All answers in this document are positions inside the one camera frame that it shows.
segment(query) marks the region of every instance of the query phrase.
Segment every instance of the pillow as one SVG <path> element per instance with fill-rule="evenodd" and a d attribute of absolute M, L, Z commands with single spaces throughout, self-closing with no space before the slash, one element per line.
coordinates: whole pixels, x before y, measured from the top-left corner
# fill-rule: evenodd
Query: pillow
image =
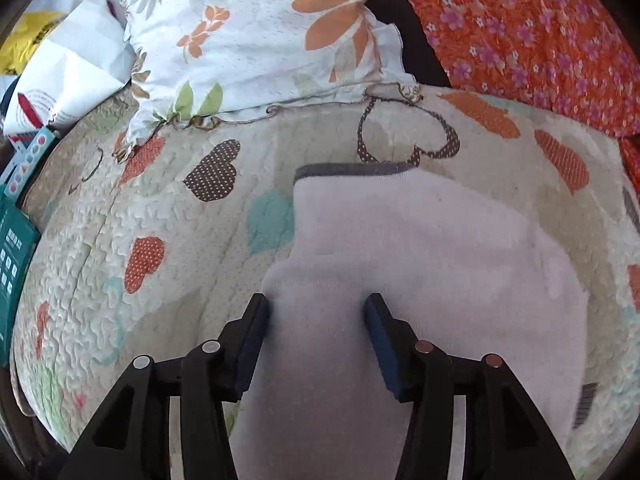
<path fill-rule="evenodd" d="M 354 102 L 373 82 L 414 83 L 397 29 L 364 1 L 122 0 L 140 103 L 125 146 L 169 120 L 251 121 L 273 104 Z"/>

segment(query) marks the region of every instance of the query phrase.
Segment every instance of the bed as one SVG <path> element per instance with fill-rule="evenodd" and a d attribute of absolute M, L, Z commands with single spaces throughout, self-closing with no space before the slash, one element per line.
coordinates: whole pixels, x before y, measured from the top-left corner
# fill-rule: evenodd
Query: bed
<path fill-rule="evenodd" d="M 516 81 L 473 93 L 490 92 L 466 77 L 468 60 L 439 53 L 450 38 L 430 35 L 416 0 L 368 5 L 396 24 L 405 70 L 425 86 L 371 89 L 358 104 L 285 109 L 252 124 L 170 124 L 119 165 L 111 153 L 136 110 L 127 88 L 47 161 L 23 206 L 43 239 L 18 309 L 12 381 L 23 412 L 63 447 L 136 355 L 182 355 L 238 316 L 290 250 L 297 167 L 389 160 L 503 202 L 565 248 L 591 299 L 583 403 L 564 450 L 580 479 L 597 478 L 618 452 L 640 405 L 640 220 L 617 142 L 554 113 L 549 95 L 502 99 L 527 101 L 509 94 Z M 575 118 L 591 122 L 585 113 Z M 206 176 L 213 181 L 199 184 Z"/>

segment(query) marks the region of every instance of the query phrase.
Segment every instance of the green leaf print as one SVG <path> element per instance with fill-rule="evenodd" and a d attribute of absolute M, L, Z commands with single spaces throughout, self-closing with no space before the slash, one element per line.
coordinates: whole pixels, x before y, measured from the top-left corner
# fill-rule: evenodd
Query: green leaf print
<path fill-rule="evenodd" d="M 178 94 L 178 98 L 175 100 L 174 111 L 179 115 L 181 121 L 187 121 L 191 119 L 192 108 L 193 90 L 191 89 L 191 85 L 187 81 L 184 85 L 182 85 L 180 93 Z"/>
<path fill-rule="evenodd" d="M 220 106 L 222 105 L 222 96 L 222 86 L 216 83 L 204 98 L 204 101 L 202 102 L 200 110 L 198 110 L 197 114 L 200 116 L 217 114 L 220 111 Z"/>

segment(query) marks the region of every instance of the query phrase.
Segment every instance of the teal heart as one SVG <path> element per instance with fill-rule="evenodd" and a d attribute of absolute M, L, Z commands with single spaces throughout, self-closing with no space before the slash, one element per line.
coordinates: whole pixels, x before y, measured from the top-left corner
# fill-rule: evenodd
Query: teal heart
<path fill-rule="evenodd" d="M 270 189 L 254 198 L 246 216 L 249 252 L 279 249 L 293 240 L 293 200 Z"/>

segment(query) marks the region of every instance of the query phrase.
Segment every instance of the teal box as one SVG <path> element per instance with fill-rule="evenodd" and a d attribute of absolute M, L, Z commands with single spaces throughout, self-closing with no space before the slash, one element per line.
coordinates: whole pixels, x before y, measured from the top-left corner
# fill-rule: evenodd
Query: teal box
<path fill-rule="evenodd" d="M 24 279 L 40 234 L 0 191 L 0 365 L 9 363 L 9 350 Z"/>

